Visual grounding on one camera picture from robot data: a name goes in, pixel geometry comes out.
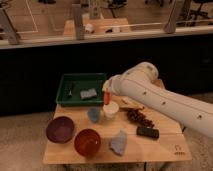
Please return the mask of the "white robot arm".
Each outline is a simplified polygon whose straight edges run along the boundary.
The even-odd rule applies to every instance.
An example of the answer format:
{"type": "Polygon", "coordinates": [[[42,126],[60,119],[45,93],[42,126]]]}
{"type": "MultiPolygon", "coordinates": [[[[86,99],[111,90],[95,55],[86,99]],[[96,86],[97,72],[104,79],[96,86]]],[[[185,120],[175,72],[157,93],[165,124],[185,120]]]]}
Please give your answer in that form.
{"type": "Polygon", "coordinates": [[[213,139],[213,104],[156,86],[158,75],[152,63],[141,62],[123,74],[110,77],[102,90],[127,96],[213,139]]]}

